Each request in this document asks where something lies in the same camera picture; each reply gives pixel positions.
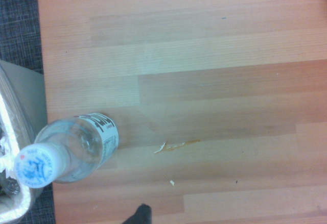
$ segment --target plastic water bottle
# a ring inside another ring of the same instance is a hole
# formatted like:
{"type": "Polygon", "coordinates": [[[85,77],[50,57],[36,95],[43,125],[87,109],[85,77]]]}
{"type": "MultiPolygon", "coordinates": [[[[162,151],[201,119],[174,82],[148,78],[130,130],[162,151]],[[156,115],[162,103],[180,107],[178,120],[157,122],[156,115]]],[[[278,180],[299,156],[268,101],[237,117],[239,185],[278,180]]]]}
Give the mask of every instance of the plastic water bottle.
{"type": "Polygon", "coordinates": [[[23,148],[15,159],[17,179],[32,188],[75,182],[87,177],[117,149],[118,130],[100,113],[52,122],[35,143],[23,148]]]}

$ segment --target bottle label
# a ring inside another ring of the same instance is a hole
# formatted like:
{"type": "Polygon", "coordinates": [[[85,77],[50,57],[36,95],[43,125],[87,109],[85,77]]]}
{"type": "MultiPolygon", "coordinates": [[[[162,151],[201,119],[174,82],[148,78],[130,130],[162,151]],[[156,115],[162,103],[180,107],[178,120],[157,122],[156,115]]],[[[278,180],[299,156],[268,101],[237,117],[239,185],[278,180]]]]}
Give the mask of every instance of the bottle label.
{"type": "Polygon", "coordinates": [[[118,147],[119,136],[117,127],[110,118],[101,113],[80,115],[78,118],[91,123],[101,136],[103,153],[99,164],[100,167],[118,147]]]}

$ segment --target gray carpet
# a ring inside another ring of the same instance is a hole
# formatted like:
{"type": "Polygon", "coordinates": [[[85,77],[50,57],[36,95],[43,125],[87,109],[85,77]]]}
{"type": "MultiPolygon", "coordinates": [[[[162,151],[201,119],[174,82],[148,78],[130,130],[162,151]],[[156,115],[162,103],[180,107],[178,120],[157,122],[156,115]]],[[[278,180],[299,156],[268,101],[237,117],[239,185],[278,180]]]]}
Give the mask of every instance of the gray carpet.
{"type": "MultiPolygon", "coordinates": [[[[0,0],[0,59],[43,73],[37,0],[0,0]]],[[[20,223],[55,223],[52,185],[20,223]]]]}

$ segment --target light wood surface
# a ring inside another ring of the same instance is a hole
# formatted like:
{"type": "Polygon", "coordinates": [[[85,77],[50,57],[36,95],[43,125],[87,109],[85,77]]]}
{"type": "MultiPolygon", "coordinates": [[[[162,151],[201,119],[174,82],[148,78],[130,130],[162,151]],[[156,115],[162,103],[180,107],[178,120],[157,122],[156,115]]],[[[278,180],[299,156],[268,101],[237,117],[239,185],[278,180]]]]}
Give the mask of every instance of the light wood surface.
{"type": "Polygon", "coordinates": [[[327,223],[327,0],[39,0],[49,121],[119,127],[57,223],[327,223]],[[173,151],[168,146],[198,140],[173,151]]]}

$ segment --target white bottle cap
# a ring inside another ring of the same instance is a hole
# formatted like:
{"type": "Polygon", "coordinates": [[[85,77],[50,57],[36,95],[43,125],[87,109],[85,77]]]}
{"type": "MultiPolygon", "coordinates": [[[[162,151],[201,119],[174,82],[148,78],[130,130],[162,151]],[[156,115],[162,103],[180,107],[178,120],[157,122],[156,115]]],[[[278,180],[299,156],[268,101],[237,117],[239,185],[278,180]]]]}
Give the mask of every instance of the white bottle cap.
{"type": "Polygon", "coordinates": [[[46,142],[24,147],[15,159],[17,180],[31,188],[44,187],[66,169],[68,153],[63,146],[46,142]]]}

